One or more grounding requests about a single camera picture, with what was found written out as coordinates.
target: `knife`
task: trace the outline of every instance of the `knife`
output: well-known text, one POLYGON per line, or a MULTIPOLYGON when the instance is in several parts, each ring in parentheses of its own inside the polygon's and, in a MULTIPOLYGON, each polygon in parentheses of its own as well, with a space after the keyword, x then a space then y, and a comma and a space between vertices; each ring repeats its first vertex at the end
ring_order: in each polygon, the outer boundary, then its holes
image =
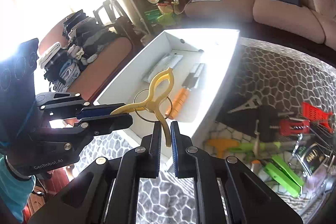
POLYGON ((181 110, 184 102, 187 100, 189 92, 194 88, 199 80, 199 76, 204 68, 204 63, 196 63, 191 69, 190 73, 182 83, 182 88, 179 90, 174 100, 172 101, 173 110, 170 113, 170 106, 166 110, 166 116, 169 115, 169 119, 174 120, 181 110))

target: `orange plastic item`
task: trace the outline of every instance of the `orange plastic item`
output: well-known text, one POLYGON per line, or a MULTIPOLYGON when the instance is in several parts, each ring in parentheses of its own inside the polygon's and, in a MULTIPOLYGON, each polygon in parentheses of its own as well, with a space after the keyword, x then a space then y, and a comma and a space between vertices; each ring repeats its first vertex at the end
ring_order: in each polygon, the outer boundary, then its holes
POLYGON ((320 125, 324 126, 330 133, 332 133, 333 130, 330 128, 328 120, 332 114, 332 112, 325 113, 309 103, 302 103, 302 115, 311 122, 320 122, 320 125))
MULTIPOLYGON (((186 88, 182 88, 179 90, 177 95, 175 96, 174 100, 172 101, 173 104, 173 110, 171 114, 169 115, 169 119, 174 120, 176 116, 178 115, 179 111, 181 110, 184 102, 186 101, 187 97, 189 95, 189 90, 186 88)), ((170 112, 170 106, 166 110, 166 116, 170 112)))
POLYGON ((237 147, 240 143, 232 139, 209 139, 207 144, 214 146, 217 150, 217 158, 223 158, 223 153, 232 147, 237 147))

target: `black metal bracket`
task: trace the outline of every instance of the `black metal bracket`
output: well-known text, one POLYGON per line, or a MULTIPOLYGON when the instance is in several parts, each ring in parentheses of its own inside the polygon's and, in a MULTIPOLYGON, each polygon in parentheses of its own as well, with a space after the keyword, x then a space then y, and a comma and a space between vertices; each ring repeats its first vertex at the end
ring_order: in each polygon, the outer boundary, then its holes
POLYGON ((46 92, 36 96, 36 107, 24 134, 7 148, 11 165, 29 176, 79 161, 79 154, 94 136, 129 128, 131 115, 110 113, 124 104, 92 106, 80 94, 46 92), (78 118, 72 128, 50 128, 55 119, 78 118))
POLYGON ((160 150, 161 123, 156 122, 153 134, 143 137, 139 147, 117 159, 96 159, 38 210, 29 224, 135 223, 140 177, 159 175, 160 150))
MULTIPOLYGON (((192 146, 171 124, 178 178, 194 178, 196 223, 303 223, 279 196, 236 157, 218 159, 192 146), (221 198, 224 197, 227 219, 221 198)), ((100 157, 38 210, 29 224, 134 224, 139 179, 159 174, 161 123, 121 158, 100 157)))
POLYGON ((172 122, 175 176, 194 178, 196 223, 303 223, 301 217, 238 158, 219 159, 192 146, 172 122), (221 192, 226 205, 224 213, 221 192))

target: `yellow plastic clip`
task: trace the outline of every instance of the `yellow plastic clip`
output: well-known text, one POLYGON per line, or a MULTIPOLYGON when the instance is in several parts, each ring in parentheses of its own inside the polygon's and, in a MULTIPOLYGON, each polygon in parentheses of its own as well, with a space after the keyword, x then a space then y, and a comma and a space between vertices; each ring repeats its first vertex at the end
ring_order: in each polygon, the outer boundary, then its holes
POLYGON ((141 110, 147 110, 150 113, 154 113, 157 119, 161 122, 162 127, 163 127, 163 132, 165 135, 166 139, 166 146, 170 147, 171 146, 171 135, 170 135, 170 130, 169 126, 165 120, 165 117, 162 115, 160 112, 159 106, 161 102, 166 99, 166 97, 169 95, 171 90, 173 89, 174 86, 174 75, 173 75, 173 69, 168 68, 157 75, 153 78, 149 85, 149 90, 148 90, 148 96, 147 98, 140 102, 140 103, 133 103, 133 104, 128 104, 121 106, 117 108, 116 110, 111 112, 111 115, 113 114, 120 114, 120 113, 130 113, 135 110, 141 111, 141 110), (168 88, 154 101, 154 92, 156 87, 164 80, 168 80, 169 85, 168 88))

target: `brown sofa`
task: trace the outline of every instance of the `brown sofa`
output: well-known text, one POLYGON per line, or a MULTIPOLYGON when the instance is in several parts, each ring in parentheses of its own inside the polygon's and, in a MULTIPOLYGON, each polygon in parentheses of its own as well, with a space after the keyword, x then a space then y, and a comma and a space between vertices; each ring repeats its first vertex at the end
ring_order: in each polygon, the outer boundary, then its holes
POLYGON ((189 3, 188 17, 216 22, 258 22, 336 50, 336 0, 300 0, 302 7, 278 0, 222 0, 189 3))
MULTIPOLYGON (((68 46, 68 40, 62 36, 64 21, 65 19, 56 24, 42 39, 38 48, 40 55, 55 42, 60 42, 62 47, 68 46)), ((109 26, 114 27, 123 37, 115 39, 106 46, 97 59, 89 64, 73 82, 67 92, 80 93, 83 99, 94 101, 111 80, 143 48, 132 25, 124 17, 118 18, 114 24, 109 26)))

